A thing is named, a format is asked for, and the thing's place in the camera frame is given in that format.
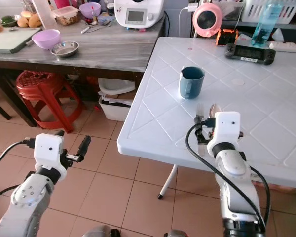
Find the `metal fork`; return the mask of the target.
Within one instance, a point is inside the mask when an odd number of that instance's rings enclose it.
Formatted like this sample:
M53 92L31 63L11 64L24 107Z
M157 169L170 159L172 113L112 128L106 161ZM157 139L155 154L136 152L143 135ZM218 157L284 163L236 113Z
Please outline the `metal fork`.
M202 103L197 104L197 115L195 117L195 123L202 123L204 122L204 105ZM198 155L204 156L207 152L207 145L198 145Z

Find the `metal spoon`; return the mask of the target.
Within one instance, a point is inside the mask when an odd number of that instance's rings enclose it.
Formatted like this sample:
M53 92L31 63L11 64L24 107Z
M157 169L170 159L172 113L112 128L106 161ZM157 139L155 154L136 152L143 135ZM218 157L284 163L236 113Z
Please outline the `metal spoon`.
M209 113L208 113L209 118L215 118L216 114L221 111L222 111L222 109L218 104L216 104L216 103L212 104L209 108Z

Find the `white storage box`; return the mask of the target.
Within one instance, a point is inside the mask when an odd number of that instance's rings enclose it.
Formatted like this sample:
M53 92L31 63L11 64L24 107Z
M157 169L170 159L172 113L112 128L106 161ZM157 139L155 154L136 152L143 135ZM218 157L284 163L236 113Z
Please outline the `white storage box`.
M99 105L109 120L124 122L132 106L132 99L114 99L100 96Z

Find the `red plastic stool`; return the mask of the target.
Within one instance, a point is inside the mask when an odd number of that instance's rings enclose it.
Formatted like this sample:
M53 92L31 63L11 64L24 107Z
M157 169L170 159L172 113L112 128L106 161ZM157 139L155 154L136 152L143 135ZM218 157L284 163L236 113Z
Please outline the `red plastic stool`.
M76 121L84 109L82 99L71 84L58 73L23 71L15 82L17 91L28 108L35 122L43 129L64 129L71 133L75 130L72 123ZM60 99L72 98L77 107L67 115ZM48 107L56 120L44 122L39 112Z

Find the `white plastic basin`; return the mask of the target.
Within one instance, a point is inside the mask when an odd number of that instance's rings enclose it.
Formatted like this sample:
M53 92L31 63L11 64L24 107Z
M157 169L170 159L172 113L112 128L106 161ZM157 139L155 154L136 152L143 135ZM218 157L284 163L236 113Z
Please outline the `white plastic basin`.
M119 95L135 90L135 83L128 80L98 78L98 85L105 95Z

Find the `grey robot leg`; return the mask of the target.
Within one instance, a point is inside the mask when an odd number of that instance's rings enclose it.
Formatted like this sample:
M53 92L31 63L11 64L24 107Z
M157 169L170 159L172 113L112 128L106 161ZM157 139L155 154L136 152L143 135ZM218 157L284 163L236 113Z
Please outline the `grey robot leg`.
M99 225L83 233L82 237L110 237L110 235L111 228L108 225Z
M189 237L189 236L184 231L173 229L165 233L162 237Z

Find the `large purple plastic bowl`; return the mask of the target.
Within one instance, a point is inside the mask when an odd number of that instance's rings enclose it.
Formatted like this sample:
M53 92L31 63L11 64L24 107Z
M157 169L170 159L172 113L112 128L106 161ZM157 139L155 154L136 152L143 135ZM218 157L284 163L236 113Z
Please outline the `large purple plastic bowl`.
M50 50L53 46L62 41L61 33L59 30L56 29L42 30L38 33L33 34L32 41L38 47Z

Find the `grey robot right leg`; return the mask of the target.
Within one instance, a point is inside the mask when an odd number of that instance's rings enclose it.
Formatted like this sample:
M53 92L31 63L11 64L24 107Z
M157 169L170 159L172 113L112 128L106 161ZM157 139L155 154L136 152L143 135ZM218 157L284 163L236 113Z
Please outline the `grey robot right leg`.
M189 237L189 236L184 231L173 229L165 233L162 237Z

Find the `pale green cutting board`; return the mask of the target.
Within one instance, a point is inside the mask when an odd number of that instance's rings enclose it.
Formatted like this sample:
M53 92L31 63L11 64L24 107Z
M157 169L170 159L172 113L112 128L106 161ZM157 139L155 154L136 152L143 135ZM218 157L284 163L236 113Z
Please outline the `pale green cutting board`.
M28 45L33 34L40 31L39 28L19 28L15 30L4 29L0 32L0 53L16 53Z

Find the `metal kitchen utensil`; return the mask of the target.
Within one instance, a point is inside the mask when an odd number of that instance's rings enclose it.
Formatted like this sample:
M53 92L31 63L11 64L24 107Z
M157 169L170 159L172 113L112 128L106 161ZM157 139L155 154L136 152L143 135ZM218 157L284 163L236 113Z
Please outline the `metal kitchen utensil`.
M99 29L103 29L105 27L109 27L111 24L113 23L112 20L103 22L103 23L98 23L97 25L90 25L88 27L86 27L85 29L81 30L80 33L81 34L85 34L85 33L90 33Z

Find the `pink round appliance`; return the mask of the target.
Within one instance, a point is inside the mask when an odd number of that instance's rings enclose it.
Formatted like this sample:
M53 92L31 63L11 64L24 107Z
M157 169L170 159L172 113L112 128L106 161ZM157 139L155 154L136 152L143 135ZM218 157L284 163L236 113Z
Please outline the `pink round appliance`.
M198 36L210 38L220 31L222 24L222 11L213 3L202 3L192 17L192 24Z

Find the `clear plastic food container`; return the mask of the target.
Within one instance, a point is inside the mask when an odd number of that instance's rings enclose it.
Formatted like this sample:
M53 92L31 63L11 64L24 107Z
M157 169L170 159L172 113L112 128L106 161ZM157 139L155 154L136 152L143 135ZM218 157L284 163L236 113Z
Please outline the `clear plastic food container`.
M55 19L63 26L79 22L78 9L73 6L65 6L52 11Z

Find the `brown bread rolls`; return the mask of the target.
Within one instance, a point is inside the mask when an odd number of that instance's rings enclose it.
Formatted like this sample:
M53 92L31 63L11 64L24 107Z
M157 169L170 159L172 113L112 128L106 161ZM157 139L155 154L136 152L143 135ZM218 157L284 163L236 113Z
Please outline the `brown bread rolls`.
M30 11L22 11L20 17L17 19L18 27L22 28L36 28L42 26L39 14L31 13Z

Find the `white power strip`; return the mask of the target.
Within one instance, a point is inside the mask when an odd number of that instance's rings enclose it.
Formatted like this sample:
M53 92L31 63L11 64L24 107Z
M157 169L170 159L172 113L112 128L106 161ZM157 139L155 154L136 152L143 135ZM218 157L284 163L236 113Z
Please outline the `white power strip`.
M293 42L271 41L268 47L276 51L296 53L296 43Z

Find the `dark green bowl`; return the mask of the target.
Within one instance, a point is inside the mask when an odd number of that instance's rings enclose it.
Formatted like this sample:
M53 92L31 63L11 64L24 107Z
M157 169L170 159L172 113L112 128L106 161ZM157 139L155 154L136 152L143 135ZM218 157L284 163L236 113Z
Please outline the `dark green bowl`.
M13 15L8 15L8 16L4 16L2 18L0 18L1 20L1 25L3 27L15 27L17 26L17 20L15 19L15 17Z

